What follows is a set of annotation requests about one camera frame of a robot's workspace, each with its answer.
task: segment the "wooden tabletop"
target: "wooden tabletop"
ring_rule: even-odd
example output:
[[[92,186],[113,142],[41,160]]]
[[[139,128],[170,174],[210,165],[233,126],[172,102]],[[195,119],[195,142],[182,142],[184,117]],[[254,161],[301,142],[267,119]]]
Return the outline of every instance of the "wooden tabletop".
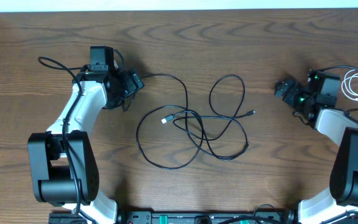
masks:
[[[27,140],[58,118],[71,94],[71,77],[43,67],[37,57],[82,66],[89,63],[92,45],[119,49],[126,68],[136,67],[140,75],[177,76],[187,86],[189,107],[202,115],[213,115],[208,94],[215,81],[235,73],[246,85],[240,112],[256,110],[239,119],[250,145],[237,159],[200,154],[184,169],[158,169],[140,154],[136,127],[158,106],[185,105],[185,96],[175,80],[144,80],[129,111],[103,110],[90,137],[100,189],[120,206],[246,211],[270,203],[294,208],[328,187],[338,147],[294,118],[292,109],[274,97],[274,85],[290,75],[305,84],[310,68],[358,67],[358,9],[0,13],[0,223],[46,223],[57,209],[34,198]],[[232,115],[241,91],[238,81],[223,81],[212,95],[216,110]],[[337,106],[358,103],[340,93]],[[140,140],[153,161],[174,166],[196,148],[172,123],[161,124],[170,113],[151,116]],[[225,124],[205,121],[211,136]],[[232,125],[212,146],[230,155],[244,146],[244,136]]]

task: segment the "usb connector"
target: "usb connector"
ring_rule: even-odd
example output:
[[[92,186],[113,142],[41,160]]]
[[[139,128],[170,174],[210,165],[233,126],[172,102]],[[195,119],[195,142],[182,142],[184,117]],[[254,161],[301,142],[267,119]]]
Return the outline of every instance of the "usb connector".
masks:
[[[172,116],[172,114],[171,114],[170,116],[167,116],[166,118],[162,119],[161,122],[162,122],[163,124],[165,124],[166,122],[168,122],[168,121],[170,121],[170,120],[172,120],[172,119],[173,119],[173,116]]]

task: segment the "white wall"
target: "white wall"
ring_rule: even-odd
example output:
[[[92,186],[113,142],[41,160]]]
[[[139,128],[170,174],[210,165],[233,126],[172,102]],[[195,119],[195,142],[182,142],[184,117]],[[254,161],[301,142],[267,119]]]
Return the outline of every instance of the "white wall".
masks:
[[[358,7],[358,0],[0,0],[0,12]]]

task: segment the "wooden table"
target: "wooden table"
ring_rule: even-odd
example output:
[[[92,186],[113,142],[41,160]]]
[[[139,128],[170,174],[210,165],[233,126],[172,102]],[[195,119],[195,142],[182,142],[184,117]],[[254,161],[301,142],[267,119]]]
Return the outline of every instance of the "wooden table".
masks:
[[[102,111],[91,135],[100,189],[122,207],[295,207],[328,186],[338,147],[294,118],[273,89],[289,75],[305,84],[310,68],[358,67],[358,9],[0,13],[0,223],[46,223],[47,214],[56,209],[34,198],[27,139],[44,132],[62,112],[71,94],[71,77],[41,66],[37,57],[82,66],[89,62],[92,45],[119,49],[127,68],[135,66],[141,75],[176,75],[187,85],[189,107],[205,115],[212,115],[208,94],[213,83],[235,73],[247,88],[240,112],[256,110],[239,120],[250,141],[244,155],[223,162],[200,154],[176,171],[148,164],[134,136],[146,112],[161,105],[184,105],[179,83],[149,78],[129,111]],[[221,84],[214,90],[213,105],[232,115],[241,86],[235,80]],[[340,93],[337,105],[350,108],[358,103]],[[173,166],[196,149],[185,133],[160,123],[168,114],[151,116],[140,138],[149,157]],[[205,123],[212,135],[226,124]],[[243,145],[235,126],[212,144],[222,155]]]

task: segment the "white cable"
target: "white cable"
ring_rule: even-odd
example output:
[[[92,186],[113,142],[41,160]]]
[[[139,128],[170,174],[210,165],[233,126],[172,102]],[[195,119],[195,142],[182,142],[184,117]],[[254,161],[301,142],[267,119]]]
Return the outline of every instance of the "white cable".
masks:
[[[355,70],[350,70],[345,74],[341,84],[343,94],[351,100],[358,101],[358,93],[352,90],[351,83],[353,78],[358,78],[358,73],[352,74]]]

